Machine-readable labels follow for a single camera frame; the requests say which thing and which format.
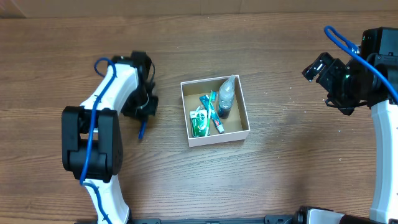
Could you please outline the blue disposable razor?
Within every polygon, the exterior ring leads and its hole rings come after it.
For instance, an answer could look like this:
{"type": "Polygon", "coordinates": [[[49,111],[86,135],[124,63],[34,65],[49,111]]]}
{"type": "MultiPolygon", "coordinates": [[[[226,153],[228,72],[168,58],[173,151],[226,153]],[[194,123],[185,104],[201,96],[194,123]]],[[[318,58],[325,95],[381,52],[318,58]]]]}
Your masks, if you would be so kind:
{"type": "Polygon", "coordinates": [[[146,131],[146,126],[147,126],[147,121],[146,120],[142,120],[141,121],[141,127],[139,129],[139,135],[138,135],[138,139],[139,140],[143,140],[144,135],[145,135],[145,131],[146,131]]]}

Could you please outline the green Dettol soap bar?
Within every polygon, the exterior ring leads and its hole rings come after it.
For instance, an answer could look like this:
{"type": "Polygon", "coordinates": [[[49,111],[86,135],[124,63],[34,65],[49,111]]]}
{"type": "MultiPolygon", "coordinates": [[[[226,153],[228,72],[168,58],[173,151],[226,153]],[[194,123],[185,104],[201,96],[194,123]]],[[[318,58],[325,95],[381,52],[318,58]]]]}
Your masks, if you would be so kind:
{"type": "Polygon", "coordinates": [[[200,138],[210,135],[210,122],[208,111],[203,105],[190,112],[190,122],[192,127],[192,137],[200,138]]]}

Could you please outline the Colgate toothpaste tube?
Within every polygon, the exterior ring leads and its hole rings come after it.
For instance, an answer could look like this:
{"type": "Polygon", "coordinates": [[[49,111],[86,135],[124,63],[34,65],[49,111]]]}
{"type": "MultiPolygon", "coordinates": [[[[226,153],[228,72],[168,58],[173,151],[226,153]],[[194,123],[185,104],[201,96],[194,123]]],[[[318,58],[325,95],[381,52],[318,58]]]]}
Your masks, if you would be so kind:
{"type": "MultiPolygon", "coordinates": [[[[202,102],[202,105],[205,107],[206,110],[207,110],[208,96],[209,95],[203,95],[203,96],[200,97],[200,101],[202,102]]],[[[223,134],[224,133],[224,127],[223,127],[223,124],[222,124],[219,116],[217,115],[217,112],[216,112],[215,107],[213,105],[214,101],[215,101],[215,99],[211,103],[212,104],[212,107],[211,107],[211,109],[212,109],[211,119],[213,120],[213,122],[215,124],[215,127],[218,130],[218,132],[220,134],[223,134]]]]}

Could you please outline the green white toothbrush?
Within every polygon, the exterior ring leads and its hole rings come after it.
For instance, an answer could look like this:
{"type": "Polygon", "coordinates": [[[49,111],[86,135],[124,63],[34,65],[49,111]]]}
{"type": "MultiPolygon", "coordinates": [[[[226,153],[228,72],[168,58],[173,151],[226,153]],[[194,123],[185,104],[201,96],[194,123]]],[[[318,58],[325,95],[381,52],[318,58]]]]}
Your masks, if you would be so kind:
{"type": "Polygon", "coordinates": [[[212,113],[212,101],[215,99],[216,93],[211,90],[210,95],[208,96],[207,101],[207,124],[206,124],[206,134],[205,136],[210,135],[210,120],[211,120],[211,113],[212,113]]]}

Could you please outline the clear bottle with dark liquid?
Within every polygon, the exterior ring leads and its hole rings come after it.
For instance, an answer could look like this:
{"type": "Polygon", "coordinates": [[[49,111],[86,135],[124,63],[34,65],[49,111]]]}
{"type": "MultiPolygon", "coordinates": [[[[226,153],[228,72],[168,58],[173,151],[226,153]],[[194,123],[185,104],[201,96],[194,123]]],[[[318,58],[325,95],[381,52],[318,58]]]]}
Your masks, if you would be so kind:
{"type": "Polygon", "coordinates": [[[236,76],[231,75],[221,86],[218,92],[218,116],[228,118],[234,101],[234,81],[236,76]]]}

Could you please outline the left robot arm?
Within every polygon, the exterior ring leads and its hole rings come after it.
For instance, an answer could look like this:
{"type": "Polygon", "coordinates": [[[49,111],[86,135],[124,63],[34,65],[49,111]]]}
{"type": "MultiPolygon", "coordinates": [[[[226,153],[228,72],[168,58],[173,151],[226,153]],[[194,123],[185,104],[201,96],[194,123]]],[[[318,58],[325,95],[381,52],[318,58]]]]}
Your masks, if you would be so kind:
{"type": "Polygon", "coordinates": [[[84,187],[97,212],[96,223],[132,223],[118,174],[123,163],[119,116],[140,122],[142,139],[159,103],[155,65],[145,52],[106,58],[106,73],[93,94],[62,111],[62,164],[84,187]]]}

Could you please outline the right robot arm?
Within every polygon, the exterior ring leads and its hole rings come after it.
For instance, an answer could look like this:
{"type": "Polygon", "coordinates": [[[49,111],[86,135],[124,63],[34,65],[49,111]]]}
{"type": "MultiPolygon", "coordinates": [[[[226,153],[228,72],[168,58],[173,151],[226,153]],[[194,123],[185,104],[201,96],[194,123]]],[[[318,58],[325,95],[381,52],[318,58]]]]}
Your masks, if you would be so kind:
{"type": "Polygon", "coordinates": [[[351,115],[367,106],[376,133],[376,183],[369,218],[322,208],[297,212],[297,223],[397,223],[397,55],[353,54],[348,63],[323,52],[302,72],[327,92],[326,105],[351,115]]]}

